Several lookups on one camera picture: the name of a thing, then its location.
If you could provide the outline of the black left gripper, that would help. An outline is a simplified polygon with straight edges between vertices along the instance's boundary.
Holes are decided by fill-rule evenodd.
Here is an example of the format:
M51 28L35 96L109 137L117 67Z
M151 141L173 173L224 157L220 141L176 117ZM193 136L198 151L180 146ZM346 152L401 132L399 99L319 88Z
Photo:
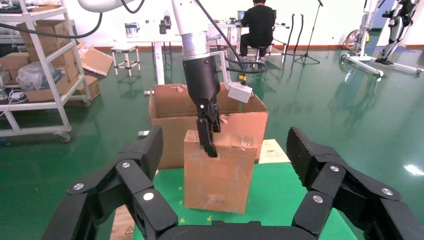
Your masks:
M199 142L210 158L218 156L213 133L221 132L217 95L221 90L214 56L184 60L188 94L197 108Z

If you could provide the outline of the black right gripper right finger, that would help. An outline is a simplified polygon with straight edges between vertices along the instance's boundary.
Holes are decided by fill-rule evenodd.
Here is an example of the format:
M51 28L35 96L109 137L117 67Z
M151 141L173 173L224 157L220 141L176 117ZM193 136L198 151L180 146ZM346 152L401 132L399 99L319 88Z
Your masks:
M337 151L291 127L287 157L307 189L292 226L318 239L332 209L342 212L367 240L421 240L424 227L400 193L349 166Z

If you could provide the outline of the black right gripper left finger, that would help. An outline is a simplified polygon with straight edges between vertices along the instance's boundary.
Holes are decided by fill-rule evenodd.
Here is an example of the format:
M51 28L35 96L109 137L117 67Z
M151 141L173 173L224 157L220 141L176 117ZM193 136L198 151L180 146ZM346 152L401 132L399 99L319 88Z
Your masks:
M123 147L114 160L71 184L43 234L45 240L94 240L98 227L125 206L147 240L157 240L178 217L153 180L162 158L163 130Z

